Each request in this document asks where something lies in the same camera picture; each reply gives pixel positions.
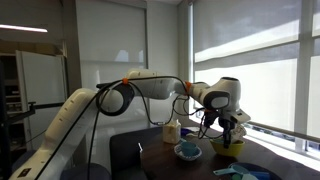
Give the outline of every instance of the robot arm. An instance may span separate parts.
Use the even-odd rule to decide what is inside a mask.
[[[209,110],[209,115],[217,113],[217,116],[207,116],[207,126],[219,117],[219,122],[229,122],[223,124],[223,128],[228,128],[228,131],[235,123],[250,120],[239,108],[240,83],[233,78],[222,78],[215,85],[209,86],[205,83],[184,83],[178,78],[150,70],[132,69],[122,83],[108,86],[101,88],[107,91],[96,93],[79,89],[72,94],[48,127],[40,148],[10,179],[59,179],[66,163],[92,126],[97,111],[109,116],[122,114],[135,96],[167,99],[173,93],[188,94]]]

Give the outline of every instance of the bottle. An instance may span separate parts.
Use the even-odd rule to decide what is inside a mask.
[[[163,141],[171,144],[178,144],[180,141],[181,124],[178,119],[171,120],[163,126],[162,136]]]

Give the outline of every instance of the black cable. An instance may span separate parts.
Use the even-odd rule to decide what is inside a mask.
[[[43,133],[45,133],[47,130],[42,131],[41,133],[37,134],[36,136],[34,136],[33,138],[29,139],[28,141],[22,143],[19,147],[16,147],[15,149],[13,149],[12,151],[15,151],[19,148],[21,148],[22,146],[28,144],[29,142],[33,141],[34,139],[36,139],[37,137],[41,136]]]
[[[107,89],[106,92],[101,92],[99,93],[96,101],[99,102],[99,97],[100,97],[100,94],[103,94],[103,97],[101,99],[101,101],[99,102],[99,105],[98,105],[98,110],[97,110],[97,114],[96,114],[96,117],[95,117],[95,120],[94,120],[94,125],[93,125],[93,130],[92,130],[92,135],[91,135],[91,142],[90,142],[90,149],[89,149],[89,157],[88,157],[88,167],[87,167],[87,180],[90,179],[90,163],[91,163],[91,155],[92,155],[92,148],[93,148],[93,141],[94,141],[94,134],[95,134],[95,131],[96,131],[96,127],[97,127],[97,123],[98,123],[98,119],[99,119],[99,114],[100,114],[100,111],[101,111],[101,108],[102,108],[102,102],[104,100],[104,98],[106,97],[106,95],[108,94],[109,92],[109,89]]]
[[[114,85],[116,83],[118,83],[119,81],[115,81],[113,83],[111,83],[111,85]],[[108,87],[104,87],[102,89],[100,89],[98,91],[98,93],[96,93],[91,100],[88,102],[88,104],[84,107],[84,109],[81,111],[81,113],[79,114],[79,116],[77,117],[77,119],[73,122],[73,124],[71,125],[71,127],[68,129],[67,133],[63,136],[62,140],[60,141],[60,143],[58,144],[58,146],[56,147],[56,149],[54,150],[54,152],[52,153],[52,155],[50,156],[50,158],[48,159],[48,161],[44,164],[44,166],[41,168],[40,172],[38,173],[38,175],[36,176],[35,179],[39,179],[39,177],[41,176],[41,174],[43,173],[43,171],[46,169],[46,167],[49,165],[49,163],[51,162],[51,160],[53,159],[53,157],[57,154],[58,150],[60,149],[61,145],[63,144],[63,142],[65,141],[65,139],[67,138],[67,136],[69,135],[69,133],[71,132],[71,130],[73,129],[73,127],[77,124],[77,122],[79,121],[79,119],[81,118],[81,116],[83,115],[83,113],[88,109],[88,107],[91,105],[92,101],[94,99],[96,99],[97,95],[99,94],[99,92],[104,91],[106,88]]]
[[[184,88],[184,90],[185,90],[185,92],[186,92],[186,94],[187,94],[187,88],[186,88],[185,84],[183,83],[183,81],[182,81],[181,79],[177,78],[177,77],[174,77],[174,76],[157,76],[157,77],[128,79],[128,80],[129,80],[129,84],[132,85],[132,86],[134,86],[135,89],[136,89],[136,90],[139,92],[139,94],[141,95],[141,98],[142,98],[142,100],[143,100],[144,107],[145,107],[145,109],[146,109],[146,114],[147,114],[148,121],[149,121],[151,124],[153,124],[153,125],[166,125],[166,124],[168,124],[168,123],[171,121],[171,119],[172,119],[172,117],[173,117],[174,106],[175,106],[176,100],[174,100],[173,103],[172,103],[173,108],[172,108],[172,110],[171,110],[171,114],[170,114],[169,120],[167,120],[166,122],[153,122],[153,121],[151,120],[151,118],[150,118],[150,114],[149,114],[148,107],[147,107],[147,104],[146,104],[146,102],[145,102],[143,93],[141,92],[141,90],[139,89],[139,87],[138,87],[137,85],[135,85],[134,83],[132,83],[132,82],[130,82],[130,81],[133,81],[133,80],[146,80],[146,79],[161,79],[161,78],[173,78],[173,79],[178,80],[179,82],[181,82],[181,84],[182,84],[182,86],[183,86],[183,88]]]
[[[218,139],[218,138],[222,137],[223,135],[225,135],[226,132],[229,131],[229,129],[228,129],[227,131],[223,132],[222,134],[220,134],[219,136],[216,136],[216,137],[211,137],[211,136],[206,135],[207,130],[209,128],[206,127],[206,129],[204,131],[202,130],[202,124],[203,124],[204,118],[205,118],[205,115],[202,116],[200,124],[199,124],[198,139],[202,139],[203,137],[207,137],[209,139]]]

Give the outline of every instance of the table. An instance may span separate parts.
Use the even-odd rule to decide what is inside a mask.
[[[193,121],[182,122],[183,127],[199,125]],[[209,135],[217,136],[220,132],[208,130]],[[223,169],[234,162],[252,163],[266,168],[282,179],[320,179],[320,172],[303,164],[278,156],[269,149],[244,139],[245,146],[237,157],[220,156],[215,153],[208,139],[185,138],[196,143],[202,155],[195,161],[184,161],[174,153],[173,144],[162,141],[162,134],[143,146],[141,165],[150,179],[230,179],[230,176],[216,176],[213,170]]]

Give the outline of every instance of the window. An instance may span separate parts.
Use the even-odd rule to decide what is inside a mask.
[[[320,0],[198,0],[192,23],[194,81],[239,79],[247,127],[320,159]]]

